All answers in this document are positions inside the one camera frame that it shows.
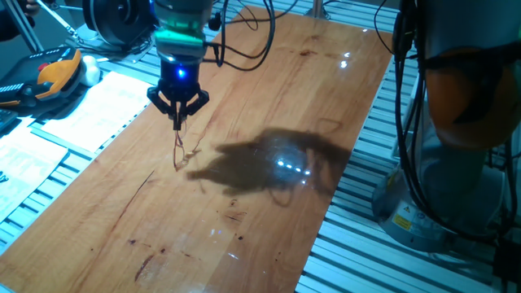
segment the black tool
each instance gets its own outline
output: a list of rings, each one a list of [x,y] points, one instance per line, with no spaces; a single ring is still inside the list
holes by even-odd
[[[18,117],[17,112],[0,109],[0,133],[11,123],[13,123],[16,120],[16,117]]]
[[[147,97],[161,113],[167,114],[173,120],[173,130],[181,130],[181,125],[186,118],[194,115],[210,100],[208,92],[201,90],[198,79],[199,63],[186,65],[186,63],[173,64],[161,61],[159,84],[148,89]],[[170,105],[160,97],[160,94],[170,101]],[[188,104],[196,95],[198,98]]]

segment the wooden board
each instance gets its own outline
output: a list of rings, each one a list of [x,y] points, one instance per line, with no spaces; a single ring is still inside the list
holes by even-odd
[[[253,54],[267,30],[231,25],[227,43]],[[0,282],[20,293],[293,292],[389,59],[373,31],[282,17],[258,70],[201,66],[211,101],[187,122],[186,150],[199,145],[184,169],[173,168],[172,121],[150,106],[0,258]]]

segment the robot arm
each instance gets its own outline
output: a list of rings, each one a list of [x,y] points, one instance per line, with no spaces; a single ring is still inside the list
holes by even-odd
[[[200,89],[199,66],[206,54],[203,27],[212,16],[212,5],[212,0],[155,0],[160,27],[154,38],[161,76],[147,96],[173,120],[176,131],[181,130],[187,116],[209,101],[208,92]],[[198,98],[188,104],[196,95]]]

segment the yellow warning label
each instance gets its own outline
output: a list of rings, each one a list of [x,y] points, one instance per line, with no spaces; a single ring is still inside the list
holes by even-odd
[[[396,214],[396,216],[394,216],[394,219],[392,219],[392,221],[394,221],[401,228],[409,231],[409,229],[410,229],[410,221],[407,221],[407,219],[405,219],[404,217]]]

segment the orange object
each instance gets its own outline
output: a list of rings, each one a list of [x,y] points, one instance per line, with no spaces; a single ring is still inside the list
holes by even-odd
[[[456,67],[429,69],[426,81],[432,122],[438,138],[448,146],[471,151],[497,147],[510,138],[521,120],[518,88],[514,73],[507,66],[503,67],[490,110],[483,119],[471,123],[454,121],[479,95],[479,84]]]
[[[38,76],[38,84],[41,85],[44,82],[50,82],[53,85],[48,92],[39,94],[36,98],[46,98],[61,91],[80,66],[80,62],[81,52],[76,50],[72,60],[55,62],[43,68]]]

